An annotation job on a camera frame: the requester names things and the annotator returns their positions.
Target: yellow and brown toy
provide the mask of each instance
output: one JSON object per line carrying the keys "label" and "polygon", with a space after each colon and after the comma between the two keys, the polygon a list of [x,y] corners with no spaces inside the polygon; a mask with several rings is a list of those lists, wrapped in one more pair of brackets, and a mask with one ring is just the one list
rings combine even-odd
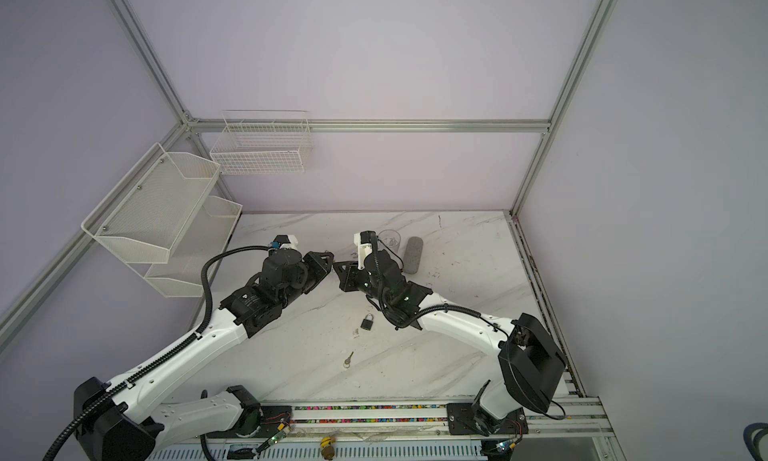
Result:
{"label": "yellow and brown toy", "polygon": [[336,455],[336,450],[333,448],[335,442],[336,438],[332,436],[324,437],[320,441],[320,454],[325,461],[331,461]]}

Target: white table surface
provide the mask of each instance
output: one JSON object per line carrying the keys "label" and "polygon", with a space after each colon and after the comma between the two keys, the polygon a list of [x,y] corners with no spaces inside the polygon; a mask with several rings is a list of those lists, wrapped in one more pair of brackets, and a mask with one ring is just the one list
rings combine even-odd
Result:
{"label": "white table surface", "polygon": [[[351,260],[352,236],[394,229],[424,240],[410,281],[475,310],[516,319],[541,319],[528,278],[501,211],[245,214],[229,249],[267,245],[276,235],[299,237],[299,251],[331,251]],[[260,271],[266,254],[225,258],[213,283],[214,305]],[[360,329],[373,313],[371,331]],[[344,360],[354,351],[350,368]],[[498,360],[439,333],[395,331],[359,292],[343,293],[335,273],[253,338],[221,354],[168,399],[184,402],[202,389],[218,393],[242,384],[261,401],[446,399],[474,396],[501,377]],[[567,395],[561,381],[558,395]]]}

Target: white mesh shelf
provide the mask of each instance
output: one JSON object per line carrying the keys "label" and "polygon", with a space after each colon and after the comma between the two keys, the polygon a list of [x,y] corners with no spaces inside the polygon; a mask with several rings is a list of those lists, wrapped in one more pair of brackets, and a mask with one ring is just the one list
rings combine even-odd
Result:
{"label": "white mesh shelf", "polygon": [[166,297],[202,296],[200,270],[224,251],[242,208],[242,204],[208,196],[168,263],[152,264],[143,278]]}
{"label": "white mesh shelf", "polygon": [[303,172],[312,134],[302,110],[225,110],[226,122],[210,158],[224,174]]}
{"label": "white mesh shelf", "polygon": [[158,159],[106,220],[89,230],[91,213],[82,224],[126,264],[168,263],[220,173],[212,160],[166,152],[159,144],[149,154]]}

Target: black padlock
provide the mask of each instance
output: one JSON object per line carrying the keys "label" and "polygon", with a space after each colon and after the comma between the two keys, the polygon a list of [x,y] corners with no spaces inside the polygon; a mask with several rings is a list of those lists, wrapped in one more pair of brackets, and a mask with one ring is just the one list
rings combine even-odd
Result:
{"label": "black padlock", "polygon": [[360,327],[366,331],[370,331],[373,327],[373,315],[366,314],[366,317],[362,318],[362,324],[360,324]]}

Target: white wall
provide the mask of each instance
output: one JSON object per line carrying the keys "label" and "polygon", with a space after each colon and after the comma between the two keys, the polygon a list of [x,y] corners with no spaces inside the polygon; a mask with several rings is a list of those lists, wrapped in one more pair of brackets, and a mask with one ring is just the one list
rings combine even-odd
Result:
{"label": "white wall", "polygon": [[597,2],[130,1],[193,115],[317,119],[549,118]]}
{"label": "white wall", "polygon": [[[218,134],[204,134],[213,146]],[[224,176],[246,211],[509,209],[540,134],[319,133],[304,173]]]}
{"label": "white wall", "polygon": [[[174,118],[105,0],[0,0],[0,25],[2,312]],[[0,457],[40,459],[75,387],[165,346],[196,303],[91,250],[0,365]],[[58,459],[85,455],[70,441]]]}
{"label": "white wall", "polygon": [[522,209],[630,461],[768,421],[768,0],[619,0]]}

